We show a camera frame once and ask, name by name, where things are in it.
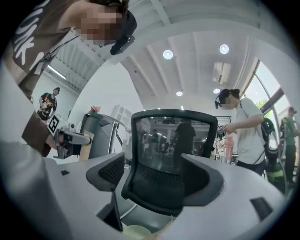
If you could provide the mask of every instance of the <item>window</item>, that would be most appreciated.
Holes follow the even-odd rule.
[[[259,108],[261,108],[269,100],[267,93],[256,76],[253,77],[250,85],[247,87],[245,95]]]
[[[275,104],[275,110],[277,113],[277,119],[280,124],[281,120],[287,116],[288,108],[290,106],[289,101],[287,100],[286,96],[283,95]]]
[[[274,112],[271,110],[267,114],[264,115],[266,118],[270,119],[272,123],[274,124],[276,135],[279,136],[277,124],[276,124],[276,118]]]
[[[273,94],[280,88],[280,85],[277,82],[276,78],[262,62],[259,63],[256,75],[262,81],[270,96],[273,96]]]

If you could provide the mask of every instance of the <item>bottle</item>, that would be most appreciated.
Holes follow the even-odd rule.
[[[233,146],[234,146],[234,141],[232,136],[228,136],[225,139],[224,142],[224,162],[227,164],[230,164],[231,158],[233,156]]]

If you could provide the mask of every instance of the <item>woman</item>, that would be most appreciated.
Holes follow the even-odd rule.
[[[76,29],[94,44],[124,51],[137,25],[128,11],[129,0],[43,0],[15,31],[2,61],[6,79],[15,81],[28,99],[46,67],[67,42],[63,38]],[[37,113],[30,117],[22,138],[46,157],[57,149],[53,136]]]
[[[236,122],[229,123],[223,131],[238,135],[239,161],[237,166],[262,175],[265,169],[264,141],[261,130],[263,113],[249,99],[240,100],[239,89],[223,89],[216,99],[216,108],[236,109]]]

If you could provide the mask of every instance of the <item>baseball cap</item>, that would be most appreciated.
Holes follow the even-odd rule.
[[[289,107],[289,112],[293,112],[294,114],[297,113],[297,111],[293,107]]]

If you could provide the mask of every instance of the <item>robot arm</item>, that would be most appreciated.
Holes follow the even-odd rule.
[[[92,142],[90,137],[74,131],[74,124],[70,124],[60,115],[54,113],[48,124],[48,130],[53,135],[57,146],[58,156],[55,158],[65,159],[71,155],[79,155],[81,146]],[[63,144],[59,144],[59,136],[63,135]]]

